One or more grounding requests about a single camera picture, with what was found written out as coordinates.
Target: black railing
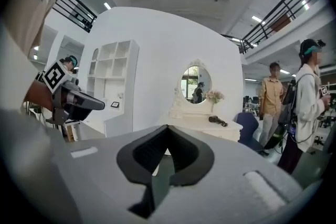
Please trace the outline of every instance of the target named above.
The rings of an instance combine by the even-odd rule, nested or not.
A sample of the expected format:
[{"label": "black railing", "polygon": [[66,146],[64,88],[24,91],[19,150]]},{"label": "black railing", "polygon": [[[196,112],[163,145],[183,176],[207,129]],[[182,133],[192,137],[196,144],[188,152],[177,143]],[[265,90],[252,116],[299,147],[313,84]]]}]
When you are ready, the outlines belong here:
[{"label": "black railing", "polygon": [[317,0],[281,0],[248,34],[239,41],[239,52],[244,54],[260,42],[268,39],[277,31],[296,19],[306,9],[306,5],[314,4]]},{"label": "black railing", "polygon": [[56,0],[52,8],[88,33],[97,19],[97,16],[80,0]]}]

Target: fluorescent light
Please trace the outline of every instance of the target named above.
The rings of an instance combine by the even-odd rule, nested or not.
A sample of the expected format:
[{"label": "fluorescent light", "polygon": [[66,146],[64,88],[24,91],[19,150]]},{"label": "fluorescent light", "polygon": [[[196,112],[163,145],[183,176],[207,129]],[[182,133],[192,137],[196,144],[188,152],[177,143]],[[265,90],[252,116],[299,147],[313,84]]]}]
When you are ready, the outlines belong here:
[{"label": "fluorescent light", "polygon": [[309,8],[307,1],[302,1],[302,4],[304,5],[304,8],[307,10]]},{"label": "fluorescent light", "polygon": [[107,9],[111,9],[111,7],[110,7],[110,5],[109,5],[109,4],[107,4],[107,3],[104,3],[104,5],[105,5],[105,7],[106,7]]},{"label": "fluorescent light", "polygon": [[261,19],[259,19],[259,18],[256,17],[256,16],[252,16],[252,19],[253,19],[253,20],[256,20],[258,23],[261,23]]},{"label": "fluorescent light", "polygon": [[280,72],[281,72],[281,73],[284,73],[284,74],[289,74],[289,72],[287,72],[287,71],[285,71],[285,70],[282,70],[282,69],[280,69]]}]

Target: black pants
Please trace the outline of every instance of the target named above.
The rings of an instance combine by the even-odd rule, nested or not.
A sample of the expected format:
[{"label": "black pants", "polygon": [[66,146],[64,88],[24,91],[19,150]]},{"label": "black pants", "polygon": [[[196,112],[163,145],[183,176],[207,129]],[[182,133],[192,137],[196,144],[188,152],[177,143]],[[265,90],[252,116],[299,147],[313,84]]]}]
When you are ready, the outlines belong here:
[{"label": "black pants", "polygon": [[301,155],[302,150],[298,148],[297,143],[294,142],[293,139],[288,135],[286,146],[278,163],[278,167],[286,171],[288,174],[293,173]]}]

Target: pink flowers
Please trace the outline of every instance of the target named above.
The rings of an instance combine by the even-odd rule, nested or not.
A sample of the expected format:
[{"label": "pink flowers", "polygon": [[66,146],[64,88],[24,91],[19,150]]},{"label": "pink flowers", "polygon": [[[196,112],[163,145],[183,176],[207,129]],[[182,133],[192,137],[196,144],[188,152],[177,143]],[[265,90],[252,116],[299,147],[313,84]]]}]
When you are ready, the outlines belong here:
[{"label": "pink flowers", "polygon": [[205,93],[205,98],[208,99],[212,104],[217,104],[221,99],[224,100],[224,95],[219,91],[208,91]]}]

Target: blue chair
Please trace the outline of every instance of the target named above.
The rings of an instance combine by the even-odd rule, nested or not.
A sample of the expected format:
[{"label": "blue chair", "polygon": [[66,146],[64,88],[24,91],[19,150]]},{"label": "blue chair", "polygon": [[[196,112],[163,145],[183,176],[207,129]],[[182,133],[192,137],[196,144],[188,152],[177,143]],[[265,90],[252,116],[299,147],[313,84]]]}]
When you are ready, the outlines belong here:
[{"label": "blue chair", "polygon": [[253,133],[259,127],[259,123],[252,113],[239,113],[236,122],[243,126],[240,131],[239,143],[246,145],[255,152],[264,150],[264,147],[253,138]]}]

